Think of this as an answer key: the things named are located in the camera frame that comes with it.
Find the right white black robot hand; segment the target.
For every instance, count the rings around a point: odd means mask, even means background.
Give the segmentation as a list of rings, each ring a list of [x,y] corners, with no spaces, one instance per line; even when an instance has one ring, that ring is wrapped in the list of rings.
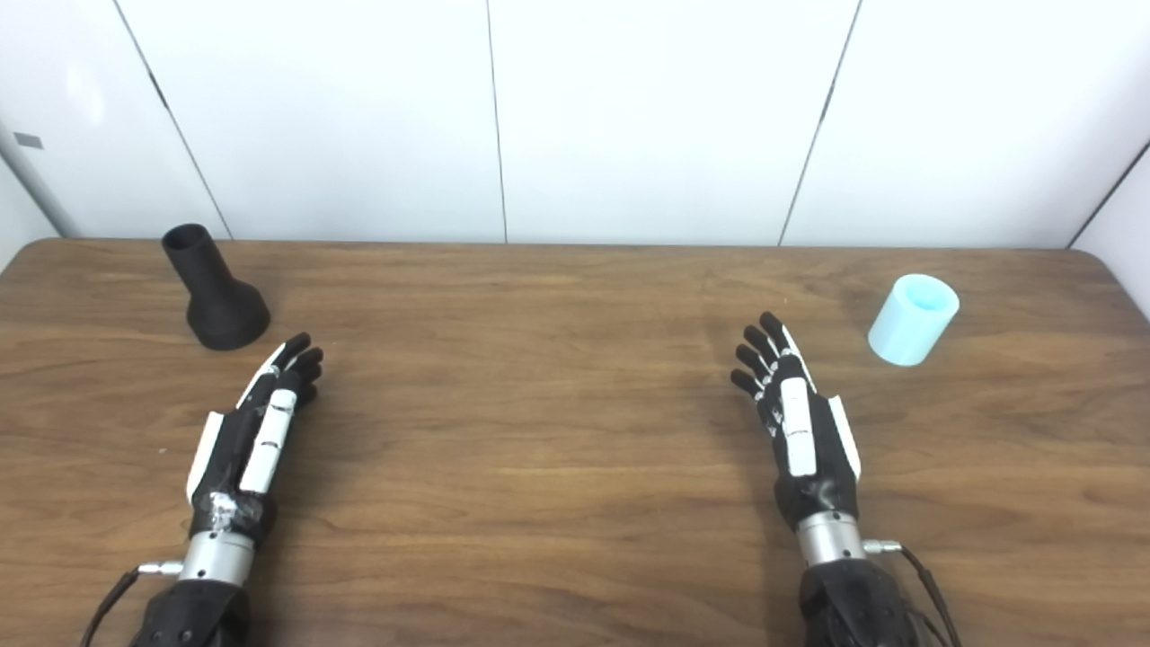
[[[751,398],[776,463],[774,500],[789,527],[816,513],[860,517],[862,473],[841,396],[820,393],[800,345],[772,311],[744,328],[731,382]]]

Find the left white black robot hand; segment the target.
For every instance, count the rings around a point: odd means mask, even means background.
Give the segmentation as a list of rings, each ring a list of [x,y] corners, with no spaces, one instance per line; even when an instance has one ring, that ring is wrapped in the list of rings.
[[[233,410],[204,425],[186,483],[187,536],[233,533],[260,547],[277,519],[270,490],[293,415],[317,395],[323,351],[307,332],[279,344]]]

